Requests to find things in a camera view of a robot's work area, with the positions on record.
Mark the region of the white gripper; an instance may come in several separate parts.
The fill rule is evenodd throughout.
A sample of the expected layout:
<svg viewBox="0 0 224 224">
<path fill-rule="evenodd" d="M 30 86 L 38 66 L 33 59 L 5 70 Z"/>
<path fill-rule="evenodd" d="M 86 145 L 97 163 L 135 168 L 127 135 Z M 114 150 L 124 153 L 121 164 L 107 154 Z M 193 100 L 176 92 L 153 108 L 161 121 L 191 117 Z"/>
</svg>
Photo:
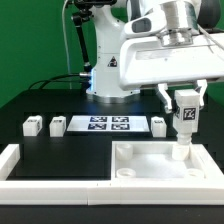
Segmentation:
<svg viewBox="0 0 224 224">
<path fill-rule="evenodd" d="M 173 101 L 166 83 L 182 85 L 196 80 L 194 90 L 203 109 L 207 80 L 221 77 L 224 50 L 203 35 L 194 37 L 192 45 L 172 47 L 163 47 L 156 37 L 130 39 L 120 50 L 120 87 L 135 90 L 158 84 L 156 95 L 167 114 L 173 112 Z"/>
</svg>

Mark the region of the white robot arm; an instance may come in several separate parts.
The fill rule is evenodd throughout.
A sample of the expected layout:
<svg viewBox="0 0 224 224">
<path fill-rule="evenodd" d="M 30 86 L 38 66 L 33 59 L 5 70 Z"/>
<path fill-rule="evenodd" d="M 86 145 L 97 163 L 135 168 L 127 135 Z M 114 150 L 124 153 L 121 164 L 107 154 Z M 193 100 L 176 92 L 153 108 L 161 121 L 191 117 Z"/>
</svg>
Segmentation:
<svg viewBox="0 0 224 224">
<path fill-rule="evenodd" d="M 97 62 L 88 96 L 120 103 L 155 88 L 170 113 L 167 89 L 193 83 L 192 103 L 202 107 L 207 83 L 224 77 L 224 31 L 215 29 L 220 0 L 115 0 L 115 5 L 127 10 L 126 23 L 109 5 L 91 8 Z"/>
</svg>

